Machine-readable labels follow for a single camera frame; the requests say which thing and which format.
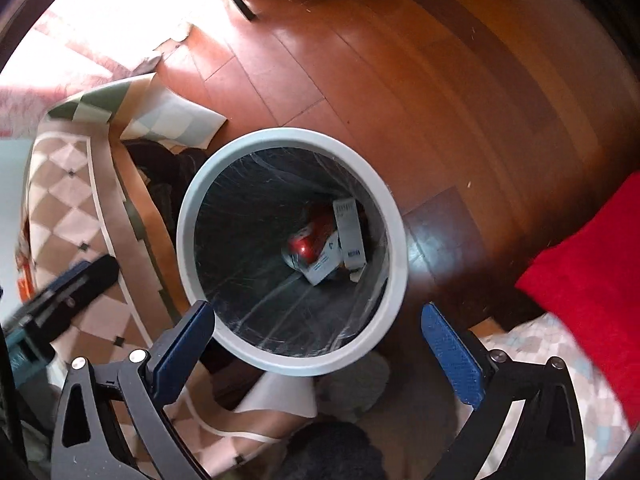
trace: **blue gripper pad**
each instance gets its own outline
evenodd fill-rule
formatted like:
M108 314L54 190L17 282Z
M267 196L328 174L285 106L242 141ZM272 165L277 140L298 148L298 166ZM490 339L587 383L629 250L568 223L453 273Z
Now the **blue gripper pad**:
M422 335L436 355L449 383L460 399L476 410L484 399L482 371L458 334L433 303L422 308Z
M178 399L211 339L215 322L213 305L196 301L180 322L150 348L145 375L156 406L173 404Z

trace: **red cloth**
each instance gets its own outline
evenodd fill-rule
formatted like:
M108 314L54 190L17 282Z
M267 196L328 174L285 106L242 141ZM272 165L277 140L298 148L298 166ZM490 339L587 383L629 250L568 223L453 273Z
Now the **red cloth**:
M556 314L640 420L640 172L597 215L540 253L516 287Z

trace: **white box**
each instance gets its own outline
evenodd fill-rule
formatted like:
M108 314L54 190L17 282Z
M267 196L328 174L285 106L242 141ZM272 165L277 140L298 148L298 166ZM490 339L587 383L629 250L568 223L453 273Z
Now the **white box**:
M334 215L335 223L338 226L344 266L349 270L364 267L367 259L364 254L364 243L362 241L356 199L343 198L334 200Z
M338 231L327 238L324 248L315 263L302 270L302 274L311 285L316 286L342 263L342 254L338 244Z

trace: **black trash bag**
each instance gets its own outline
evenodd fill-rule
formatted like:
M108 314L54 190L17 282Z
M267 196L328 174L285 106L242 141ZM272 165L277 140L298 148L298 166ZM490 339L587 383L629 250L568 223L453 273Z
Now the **black trash bag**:
M374 244L358 283L312 286L282 257L314 203L354 197ZM382 216L363 185L338 162L299 148L270 148L225 168L200 206L194 232L200 284L218 318L251 345L312 357L357 336L377 309L388 277Z

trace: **screw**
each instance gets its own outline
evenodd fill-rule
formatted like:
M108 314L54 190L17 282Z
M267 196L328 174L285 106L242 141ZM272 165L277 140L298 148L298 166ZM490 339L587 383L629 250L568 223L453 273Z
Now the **screw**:
M495 363L503 363L507 360L507 352L494 348L493 350L489 350L489 357L491 361Z
M566 367L564 361L562 361L562 359L559 357L552 357L551 359L549 359L549 361L551 362L552 367L557 370L564 370L564 368Z
M80 368L84 367L85 364L86 364L86 359L84 357L76 357L71 363L71 367L74 370L79 370Z
M141 363L145 360L146 351L142 348L138 348L129 354L129 361L132 363Z

